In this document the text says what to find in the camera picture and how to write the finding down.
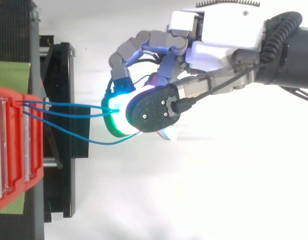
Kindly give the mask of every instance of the white wall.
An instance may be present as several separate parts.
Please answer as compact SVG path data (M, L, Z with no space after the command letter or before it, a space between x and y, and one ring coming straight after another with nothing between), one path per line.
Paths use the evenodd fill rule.
M99 104L109 56L141 30L164 30L192 0L36 0L40 33L76 48L75 101ZM306 0L264 0L264 19ZM134 80L155 65L133 66ZM156 133L90 144L76 160L76 214L52 215L47 240L308 240L308 103L252 84L184 113L178 142ZM103 119L90 138L110 142Z

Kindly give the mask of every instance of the coiled cable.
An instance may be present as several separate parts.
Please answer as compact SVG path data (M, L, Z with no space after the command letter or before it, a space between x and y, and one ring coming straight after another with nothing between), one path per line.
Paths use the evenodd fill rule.
M273 62L288 37L301 25L303 17L296 11L285 12L272 18L282 23L270 34L260 55L264 64Z

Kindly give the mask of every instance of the glowing led light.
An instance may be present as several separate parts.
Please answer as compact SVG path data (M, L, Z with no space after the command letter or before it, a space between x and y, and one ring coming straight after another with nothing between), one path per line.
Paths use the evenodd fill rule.
M138 94L143 93L154 86L147 85L130 93L121 94L108 100L108 107L110 109L118 109L119 112L111 114L111 119L115 128L124 135L132 135L139 132L133 127L126 118L126 108L130 101Z

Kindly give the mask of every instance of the black rack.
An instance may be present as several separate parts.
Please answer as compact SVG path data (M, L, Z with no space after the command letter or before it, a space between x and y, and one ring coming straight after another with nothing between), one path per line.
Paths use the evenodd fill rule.
M40 57L40 45L48 53ZM0 0L0 61L31 63L30 94L52 102L74 102L74 54L66 42L39 36L37 6L31 0ZM90 114L90 109L51 108L66 114ZM89 137L90 120L44 116L71 132ZM51 213L75 213L75 158L87 158L89 144L44 127L44 158L56 166L44 168L44 178L25 193L23 215L0 214L0 240L43 240Z

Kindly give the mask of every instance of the green strip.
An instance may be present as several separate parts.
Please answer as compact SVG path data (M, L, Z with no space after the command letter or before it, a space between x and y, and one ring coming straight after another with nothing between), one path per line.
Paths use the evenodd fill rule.
M0 61L0 87L13 89L27 94L29 88L31 64L27 62ZM25 192L14 202L0 210L0 214L22 215L24 211Z
M31 64L0 61L0 87L27 94Z

